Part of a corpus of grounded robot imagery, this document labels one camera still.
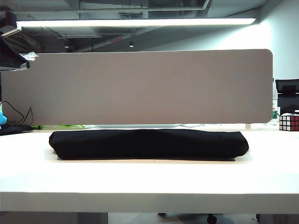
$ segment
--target green object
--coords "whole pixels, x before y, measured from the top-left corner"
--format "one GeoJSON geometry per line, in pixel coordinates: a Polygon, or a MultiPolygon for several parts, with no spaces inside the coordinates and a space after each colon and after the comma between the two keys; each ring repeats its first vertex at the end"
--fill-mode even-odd
{"type": "Polygon", "coordinates": [[[273,114],[272,114],[272,119],[277,119],[278,118],[278,113],[277,111],[272,111],[273,114]]]}

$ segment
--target chair wheel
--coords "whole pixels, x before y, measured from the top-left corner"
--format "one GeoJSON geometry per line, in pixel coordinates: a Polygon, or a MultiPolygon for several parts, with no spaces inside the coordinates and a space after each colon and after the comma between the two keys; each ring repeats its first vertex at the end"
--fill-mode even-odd
{"type": "Polygon", "coordinates": [[[212,214],[209,214],[206,218],[206,222],[209,224],[216,224],[217,223],[217,217],[213,216],[212,214]]]}

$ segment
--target floor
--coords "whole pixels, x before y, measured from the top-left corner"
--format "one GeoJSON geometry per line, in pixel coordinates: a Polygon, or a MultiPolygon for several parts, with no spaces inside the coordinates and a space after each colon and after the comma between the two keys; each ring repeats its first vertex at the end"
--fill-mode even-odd
{"type": "MultiPolygon", "coordinates": [[[[162,218],[156,213],[109,213],[109,224],[206,224],[207,215],[169,214],[162,218]]],[[[215,215],[218,224],[258,224],[255,214],[215,215]]]]}
{"type": "MultiPolygon", "coordinates": [[[[107,218],[98,213],[64,212],[1,212],[0,224],[106,224],[107,218]]],[[[109,213],[108,224],[206,224],[206,215],[156,213],[109,213]]],[[[258,224],[255,214],[216,215],[218,224],[258,224]]]]}

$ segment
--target white wall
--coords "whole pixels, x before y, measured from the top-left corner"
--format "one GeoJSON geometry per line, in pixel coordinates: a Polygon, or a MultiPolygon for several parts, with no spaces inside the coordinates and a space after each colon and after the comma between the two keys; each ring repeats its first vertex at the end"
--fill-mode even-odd
{"type": "Polygon", "coordinates": [[[146,50],[270,49],[274,55],[274,78],[299,78],[298,11],[299,0],[284,0],[259,24],[221,30],[146,50]]]}

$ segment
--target exposed ceiling pipe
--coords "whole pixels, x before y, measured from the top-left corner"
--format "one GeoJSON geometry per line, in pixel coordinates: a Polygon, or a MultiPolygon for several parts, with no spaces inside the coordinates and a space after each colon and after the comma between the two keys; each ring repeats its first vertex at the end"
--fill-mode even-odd
{"type": "Polygon", "coordinates": [[[100,12],[153,12],[153,11],[201,11],[205,10],[210,0],[206,0],[201,7],[136,7],[136,8],[89,8],[89,9],[31,9],[13,10],[14,14],[34,14],[34,13],[100,13],[100,12]]]}
{"type": "MultiPolygon", "coordinates": [[[[138,31],[136,31],[136,33],[134,33],[134,35],[141,35],[141,34],[156,30],[158,28],[161,28],[161,27],[149,27],[149,28],[145,28],[145,29],[142,29],[142,30],[138,30],[138,31]]],[[[100,47],[112,44],[113,42],[122,41],[122,40],[125,40],[125,39],[128,39],[128,38],[131,38],[131,37],[132,37],[131,34],[126,34],[126,35],[123,35],[123,36],[120,36],[120,37],[115,37],[115,38],[109,39],[107,41],[103,41],[103,42],[94,44],[93,49],[100,48],[100,47]]],[[[89,51],[89,50],[91,50],[90,46],[76,49],[76,50],[74,50],[74,52],[86,52],[86,51],[89,51]]]]}

